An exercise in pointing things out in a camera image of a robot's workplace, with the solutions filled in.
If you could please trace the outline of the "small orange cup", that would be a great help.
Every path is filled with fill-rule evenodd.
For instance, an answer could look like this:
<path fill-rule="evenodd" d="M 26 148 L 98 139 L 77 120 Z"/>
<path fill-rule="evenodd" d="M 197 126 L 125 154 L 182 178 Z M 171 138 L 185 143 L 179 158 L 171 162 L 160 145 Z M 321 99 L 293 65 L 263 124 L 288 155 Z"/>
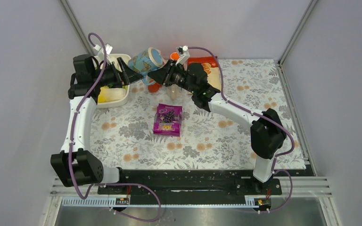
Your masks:
<path fill-rule="evenodd" d="M 162 85 L 160 85 L 159 83 L 155 82 L 154 80 L 150 80 L 150 81 L 148 82 L 148 91 L 151 92 L 151 93 L 158 92 L 161 87 L 162 87 Z"/>

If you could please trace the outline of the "blue butterfly mug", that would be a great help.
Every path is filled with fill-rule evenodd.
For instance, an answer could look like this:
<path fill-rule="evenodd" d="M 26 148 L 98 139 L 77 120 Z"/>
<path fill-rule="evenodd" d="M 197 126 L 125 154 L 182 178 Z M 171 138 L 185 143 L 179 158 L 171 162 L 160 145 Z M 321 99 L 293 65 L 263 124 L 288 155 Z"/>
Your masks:
<path fill-rule="evenodd" d="M 155 82 L 148 79 L 148 73 L 162 67 L 163 58 L 158 49 L 149 47 L 148 49 L 140 52 L 138 55 L 132 57 L 128 61 L 127 65 L 135 72 L 140 73 L 143 76 L 142 82 L 149 86 L 155 84 Z"/>

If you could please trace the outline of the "small pink cup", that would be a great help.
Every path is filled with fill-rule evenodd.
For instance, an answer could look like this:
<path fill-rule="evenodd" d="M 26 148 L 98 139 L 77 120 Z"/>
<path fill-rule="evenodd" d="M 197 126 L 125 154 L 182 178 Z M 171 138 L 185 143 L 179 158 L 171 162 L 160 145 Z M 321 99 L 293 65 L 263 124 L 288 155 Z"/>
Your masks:
<path fill-rule="evenodd" d="M 182 88 L 177 85 L 171 85 L 167 88 L 167 94 L 171 100 L 175 100 L 182 94 Z"/>

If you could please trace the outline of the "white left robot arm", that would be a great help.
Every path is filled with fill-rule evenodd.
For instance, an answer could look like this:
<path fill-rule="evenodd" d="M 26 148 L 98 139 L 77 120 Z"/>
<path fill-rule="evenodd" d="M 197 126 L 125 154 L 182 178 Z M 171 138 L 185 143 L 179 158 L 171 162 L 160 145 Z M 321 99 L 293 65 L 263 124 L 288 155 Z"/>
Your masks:
<path fill-rule="evenodd" d="M 91 152 L 91 126 L 98 95 L 103 86 L 120 86 L 135 82 L 138 76 L 127 63 L 127 54 L 109 54 L 107 64 L 98 56 L 88 54 L 75 56 L 73 66 L 75 72 L 71 76 L 68 97 L 70 99 L 70 118 L 64 143 L 60 152 L 50 157 L 50 164 L 65 187 L 105 183 L 117 194 L 127 189 L 127 181 L 121 177 L 119 167 L 103 166 L 102 162 Z M 97 80 L 101 68 L 104 73 L 91 93 L 90 87 Z"/>

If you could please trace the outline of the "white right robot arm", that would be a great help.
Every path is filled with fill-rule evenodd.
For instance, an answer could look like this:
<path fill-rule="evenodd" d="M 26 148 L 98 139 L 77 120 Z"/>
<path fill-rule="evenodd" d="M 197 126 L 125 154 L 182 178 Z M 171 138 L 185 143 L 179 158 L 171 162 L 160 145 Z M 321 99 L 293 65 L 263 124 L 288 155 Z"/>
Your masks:
<path fill-rule="evenodd" d="M 274 174 L 276 152 L 289 135 L 275 110 L 249 110 L 247 106 L 232 101 L 208 82 L 207 73 L 199 63 L 190 64 L 184 69 L 170 60 L 163 67 L 149 72 L 148 77 L 160 85 L 176 85 L 192 93 L 191 99 L 198 108 L 225 116 L 248 129 L 251 148 L 257 155 L 251 187 L 258 194 L 270 188 L 269 179 Z"/>

